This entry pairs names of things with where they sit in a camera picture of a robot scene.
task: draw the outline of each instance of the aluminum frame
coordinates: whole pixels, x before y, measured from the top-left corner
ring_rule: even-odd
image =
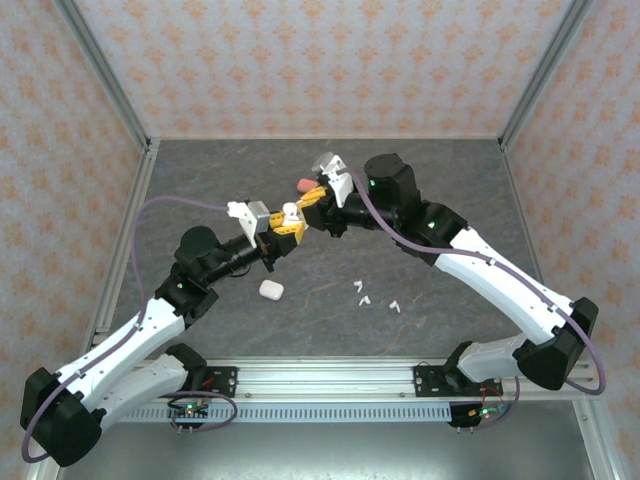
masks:
[[[107,57],[102,52],[100,45],[94,37],[87,21],[82,15],[75,0],[53,0],[58,7],[61,16],[66,20],[69,29],[73,32],[76,40],[85,53],[87,60],[93,66],[96,75],[102,82],[107,94],[111,98],[114,107],[122,116],[127,130],[138,143],[141,149],[149,144],[149,137],[144,131],[144,127],[138,118],[135,110],[131,106],[124,89],[120,85],[118,78],[113,73]]]
[[[498,138],[502,151],[505,151],[516,138],[520,127],[522,127],[524,121],[533,109],[538,96],[553,75],[555,66],[558,64],[562,54],[582,25],[582,19],[592,3],[593,0],[574,0],[569,6],[558,31],[542,55],[538,67],[531,77],[531,80],[529,80],[515,110],[511,114],[504,132]]]
[[[120,220],[118,236],[111,256],[111,263],[105,276],[102,293],[96,303],[92,316],[92,325],[94,326],[93,330],[95,333],[108,334],[111,328],[111,319],[113,318],[113,312],[115,311],[118,295],[120,294],[120,287],[122,286],[122,279],[124,278],[131,253],[129,240],[131,239],[133,220],[138,209],[144,203],[149,181],[151,180],[151,172],[153,171],[153,166],[158,154],[159,143],[158,140],[153,140],[149,149],[142,153],[142,157],[138,163],[138,169],[135,173],[131,189],[129,190],[127,205]],[[93,336],[87,338],[85,342],[86,348],[88,349],[93,344]]]
[[[573,402],[580,433],[596,480],[625,480],[627,478],[620,457],[613,447],[610,415],[600,400],[586,397]]]
[[[207,359],[210,366],[238,367],[236,397],[242,402],[415,402],[413,367],[443,365],[444,358],[415,357],[225,357]],[[145,361],[140,367],[147,366]],[[591,362],[580,361],[569,378],[588,388],[597,383]],[[502,380],[505,399],[515,381]],[[580,400],[584,394],[565,385],[550,391],[520,379],[520,400]],[[430,402],[478,400],[480,397],[421,397]]]

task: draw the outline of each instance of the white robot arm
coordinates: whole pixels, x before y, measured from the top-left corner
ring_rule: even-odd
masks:
[[[216,282],[257,261],[272,271],[273,263],[299,243],[294,233],[270,227],[271,214],[262,202],[232,202],[228,214],[239,219],[244,235],[221,244],[207,227],[188,230],[170,275],[143,316],[137,314],[55,373],[40,368],[27,379],[20,424],[60,466],[78,461],[106,428],[147,401],[177,390],[201,390],[206,361],[183,344],[130,372],[204,315],[218,298]],[[32,460],[24,450],[23,456]]]
[[[421,200],[413,170],[396,154],[366,163],[366,195],[359,179],[333,153],[322,155],[314,170],[320,193],[310,192],[301,204],[310,226],[334,237],[350,225],[382,228],[404,252],[466,283],[522,331],[495,342],[461,344],[441,371],[432,372],[432,381],[440,384],[433,385],[436,391],[446,385],[453,393],[469,393],[466,387],[502,376],[526,376],[551,390],[562,387],[585,344],[559,313],[566,313],[588,337],[598,314],[593,302],[572,301],[545,287],[491,248],[460,215]]]

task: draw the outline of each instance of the orange patterned wall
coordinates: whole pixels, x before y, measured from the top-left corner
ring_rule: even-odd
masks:
[[[147,133],[492,137],[570,0],[79,0]]]
[[[640,464],[640,9],[598,1],[508,152],[549,283],[601,308],[620,451]]]
[[[24,381],[75,358],[138,149],[51,0],[0,3],[0,477]]]

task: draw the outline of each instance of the granite surface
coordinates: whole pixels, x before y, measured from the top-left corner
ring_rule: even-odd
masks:
[[[502,154],[489,140],[174,140],[162,141],[147,198],[178,195],[217,205],[262,200],[269,209],[298,197],[316,157],[339,154],[362,172],[380,153],[395,152],[416,175],[425,199],[448,205],[506,258],[533,274]],[[148,291],[167,276],[181,235],[194,225],[221,242],[241,233],[226,215],[177,204],[152,207],[139,227],[140,267]],[[258,295],[271,278],[278,302]],[[362,280],[356,294],[353,281]],[[297,355],[448,356],[461,341],[517,333],[501,312],[453,277],[402,253],[383,232],[350,228],[341,239],[308,230],[299,248],[268,274],[254,264],[244,278],[215,287],[220,299],[176,341],[205,357]],[[371,305],[359,307],[362,295]],[[388,308],[397,300],[401,313]],[[139,310],[131,265],[113,327]]]

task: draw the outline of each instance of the purple cable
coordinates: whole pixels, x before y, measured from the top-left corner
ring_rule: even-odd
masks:
[[[191,205],[194,207],[206,208],[207,210],[214,210],[214,211],[220,211],[220,212],[226,212],[228,210],[227,207],[218,207],[216,205],[209,205],[207,203],[196,202],[194,200],[188,200],[186,198],[174,197],[174,196],[155,197],[155,198],[152,198],[151,200],[147,200],[144,203],[144,205],[142,205],[142,207],[140,208],[140,210],[138,210],[133,220],[133,226],[132,226],[132,232],[131,232],[131,264],[133,265],[133,272],[135,274],[138,287],[140,289],[140,300],[142,303],[142,308],[140,309],[140,313],[138,313],[138,320],[136,321],[136,324],[142,323],[142,319],[144,318],[144,315],[147,311],[147,295],[144,291],[144,283],[142,282],[142,275],[140,273],[140,268],[138,266],[138,255],[136,252],[136,234],[138,230],[138,222],[140,221],[140,217],[142,213],[148,207],[159,202],[177,202],[177,203],[183,203],[185,205]],[[37,463],[49,457],[49,454],[47,453],[40,455],[39,457],[32,457],[31,455],[29,455],[29,440],[31,440],[31,437],[33,436],[33,431],[35,430],[36,424],[38,423],[40,418],[42,418],[42,415],[47,410],[47,408],[49,408],[49,406],[53,403],[53,401],[57,398],[57,396],[60,395],[60,393],[65,388],[67,388],[73,381],[84,376],[84,374],[86,374],[89,370],[95,367],[98,363],[103,361],[105,358],[107,358],[109,355],[111,355],[120,347],[122,347],[125,343],[127,343],[131,339],[131,337],[133,337],[133,335],[135,335],[135,333],[138,331],[138,326],[136,326],[136,324],[134,324],[134,326],[131,327],[131,329],[127,332],[127,334],[124,337],[122,337],[122,339],[120,339],[119,342],[115,343],[111,348],[109,348],[108,350],[105,350],[104,353],[102,353],[101,355],[98,355],[91,362],[87,363],[84,367],[80,368],[77,373],[74,373],[65,381],[63,381],[58,386],[58,388],[56,388],[53,392],[51,392],[51,395],[49,395],[42,402],[42,405],[40,405],[38,410],[36,410],[35,415],[29,422],[29,425],[27,426],[27,429],[24,434],[24,438],[22,439],[22,459],[25,462]]]
[[[199,428],[195,428],[193,430],[191,430],[191,433],[201,433],[201,432],[208,432],[211,430],[216,430],[218,428],[222,428],[222,427],[226,427],[227,425],[229,425],[231,422],[233,422],[233,420],[238,416],[238,405],[236,404],[236,402],[234,402],[232,399],[230,399],[229,397],[227,397],[226,395],[223,395],[221,393],[216,393],[216,392],[205,392],[205,391],[198,391],[198,390],[184,390],[184,391],[180,391],[180,392],[175,392],[175,393],[170,393],[169,395],[163,395],[163,397],[168,397],[168,398],[174,398],[174,397],[209,397],[209,398],[220,398],[222,400],[224,400],[225,402],[228,402],[229,405],[231,405],[231,407],[233,408],[233,413],[231,414],[231,416],[229,418],[227,418],[224,422],[220,422],[220,423],[214,423],[213,425],[208,425],[206,427],[199,427]],[[176,415],[180,412],[181,410],[176,410],[173,415],[171,416],[171,426],[175,429],[178,430],[178,432],[180,432],[180,427],[178,426],[178,424],[176,423]]]
[[[373,202],[371,202],[371,199],[367,194],[367,189],[364,187],[357,173],[351,168],[342,169],[338,173],[342,173],[345,171],[351,175],[351,178],[353,179],[353,183],[355,184],[356,190],[360,194],[360,197],[362,198],[362,201],[364,202],[365,206],[369,210],[369,213],[371,213],[371,216],[378,223],[378,225],[380,225],[380,228],[382,228],[385,232],[387,232],[391,236],[391,238],[393,238],[396,242],[406,247],[409,247],[413,250],[416,250],[418,252],[423,252],[423,253],[434,253],[438,255],[440,254],[463,255],[466,257],[477,258],[484,262],[490,262],[491,260],[493,260],[492,257],[489,257],[488,255],[483,255],[482,253],[476,253],[469,250],[461,250],[458,248],[426,247],[424,245],[418,245],[417,243],[413,243],[410,240],[407,240],[406,238],[404,238],[403,236],[395,232],[387,224],[387,222],[384,221],[380,213],[378,213],[378,211],[376,210],[376,207],[373,205]],[[547,296],[544,293],[540,292],[535,286],[531,284],[531,282],[529,282],[525,277],[520,275],[520,273],[516,272],[509,266],[503,263],[500,263],[498,261],[494,263],[494,266],[508,273],[513,278],[515,278],[520,283],[522,283],[525,287],[531,290],[540,300],[542,300],[548,307],[551,307],[554,305],[554,303],[549,298],[547,298]],[[586,333],[584,333],[584,330],[580,328],[580,326],[576,323],[576,321],[573,318],[571,318],[567,313],[565,313],[563,310],[559,308],[556,310],[556,313],[560,315],[565,322],[571,325],[571,328],[573,328],[573,330],[578,334],[578,336],[580,337],[580,340],[582,340],[582,342],[587,347],[587,350],[589,351],[591,358],[593,358],[593,362],[595,363],[596,370],[598,372],[598,387],[595,389],[583,387],[582,385],[579,385],[570,379],[567,379],[565,382],[568,385],[575,388],[576,390],[579,390],[583,393],[588,393],[590,395],[600,395],[602,392],[604,392],[607,386],[607,380],[605,378],[604,365],[602,363],[602,359],[600,358],[600,355],[596,350],[596,347],[593,345],[593,342],[591,342],[591,339],[589,338],[589,336]]]

